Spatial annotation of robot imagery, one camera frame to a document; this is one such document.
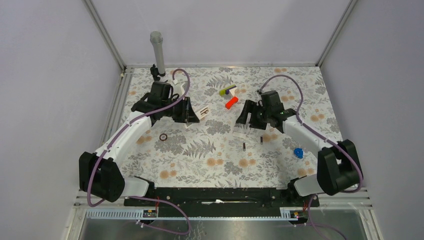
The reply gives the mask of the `white battery cover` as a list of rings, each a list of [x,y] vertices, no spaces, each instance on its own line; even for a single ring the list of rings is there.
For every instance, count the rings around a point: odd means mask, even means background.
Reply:
[[[249,128],[244,124],[236,123],[233,127],[233,136],[237,138],[246,139],[248,137]]]

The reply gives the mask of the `white remote control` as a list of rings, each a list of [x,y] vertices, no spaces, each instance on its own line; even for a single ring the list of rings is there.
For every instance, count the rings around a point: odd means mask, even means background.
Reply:
[[[208,104],[203,104],[203,105],[200,105],[200,106],[195,106],[193,108],[193,110],[196,113],[196,115],[198,116],[199,120],[204,119],[209,114],[209,112],[210,112],[210,108],[209,108],[209,105]],[[185,128],[186,129],[189,128],[190,125],[192,125],[192,124],[186,124],[185,123]]]

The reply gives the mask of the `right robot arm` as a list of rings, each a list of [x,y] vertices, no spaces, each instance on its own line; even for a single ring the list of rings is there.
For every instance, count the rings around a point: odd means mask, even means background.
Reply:
[[[325,193],[333,196],[345,192],[363,180],[356,147],[350,140],[335,142],[324,137],[314,128],[302,123],[299,114],[285,108],[272,90],[264,92],[261,100],[246,100],[236,123],[248,124],[250,128],[265,130],[267,126],[290,136],[317,158],[316,173],[292,181],[287,191],[287,201],[293,206],[301,205],[307,196]]]

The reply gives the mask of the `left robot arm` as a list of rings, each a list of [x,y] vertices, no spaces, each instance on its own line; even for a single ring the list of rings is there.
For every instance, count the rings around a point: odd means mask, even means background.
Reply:
[[[108,202],[135,196],[144,206],[152,204],[152,183],[141,177],[124,177],[120,166],[132,145],[163,117],[183,124],[200,121],[186,92],[176,93],[171,84],[155,81],[150,92],[133,104],[128,118],[110,139],[95,152],[80,156],[80,190]]]

